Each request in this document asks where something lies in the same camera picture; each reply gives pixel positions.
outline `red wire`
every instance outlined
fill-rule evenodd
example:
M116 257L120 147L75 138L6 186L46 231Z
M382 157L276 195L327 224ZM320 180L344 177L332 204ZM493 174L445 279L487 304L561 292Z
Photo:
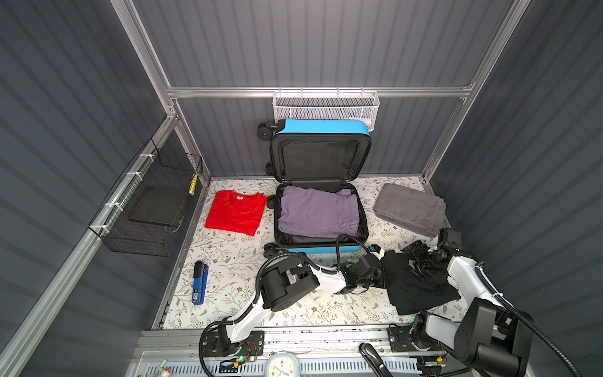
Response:
M256 350L256 359L257 359L257 346L256 346L256 344L254 342L249 342L249 341L246 341L245 343L247 343L247 347L249 347L250 343L253 344L253 348Z
M247 360L249 360L249 355L251 355L251 346L249 345L248 341L246 341L245 343L247 343L247 358L244 361L246 363Z

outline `suitcase wheel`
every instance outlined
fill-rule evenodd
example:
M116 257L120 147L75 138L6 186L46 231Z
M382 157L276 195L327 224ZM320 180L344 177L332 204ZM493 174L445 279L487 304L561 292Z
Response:
M276 200L276 195L270 195L268 197L268 201L266 202L266 207L270 209L274 209L274 202Z
M274 169L272 168L272 163L271 162L267 162L266 163L266 175L274 177Z
M266 122L257 125L257 138L262 141L270 141L272 138L272 129L266 125Z
M270 259L273 256L277 256L281 248L277 244L265 244L264 245L264 258Z

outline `clock face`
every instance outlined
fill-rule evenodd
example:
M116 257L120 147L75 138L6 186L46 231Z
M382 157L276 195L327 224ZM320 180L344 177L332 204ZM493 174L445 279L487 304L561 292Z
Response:
M266 364L267 377L299 377L300 371L297 358L290 353L272 356Z

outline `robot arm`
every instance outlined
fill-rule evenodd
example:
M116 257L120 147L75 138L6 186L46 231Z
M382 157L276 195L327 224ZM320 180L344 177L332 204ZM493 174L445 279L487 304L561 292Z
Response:
M421 312L415 318L411 337L420 347L439 343L467 366L503 377L523 377L528 365L532 332L522 322L510 317L490 293L478 276L477 268L483 279L487 280L487 277L474 257L462 250L457 233L443 229L438 250L428 255L425 252L417 255L417 261L423 264L422 268L438 268L447 262L448 274L457 282L469 304L467 313L461 323L455 323ZM500 335L494 336L495 330Z
M227 318L233 324L220 330L225 332L223 341L231 344L244 341L270 312L289 308L313 290L345 294L357 287L385 287L385 270L372 254L361 257L353 265L343 266L341 271L310 264L292 254L262 272L258 300L254 303L255 298L250 299L244 309Z

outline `white wire basket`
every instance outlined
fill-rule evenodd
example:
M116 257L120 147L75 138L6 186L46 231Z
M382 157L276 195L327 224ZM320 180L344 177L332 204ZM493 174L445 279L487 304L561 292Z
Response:
M379 97L365 90L279 90L274 92L274 122L280 119L354 120L374 130Z

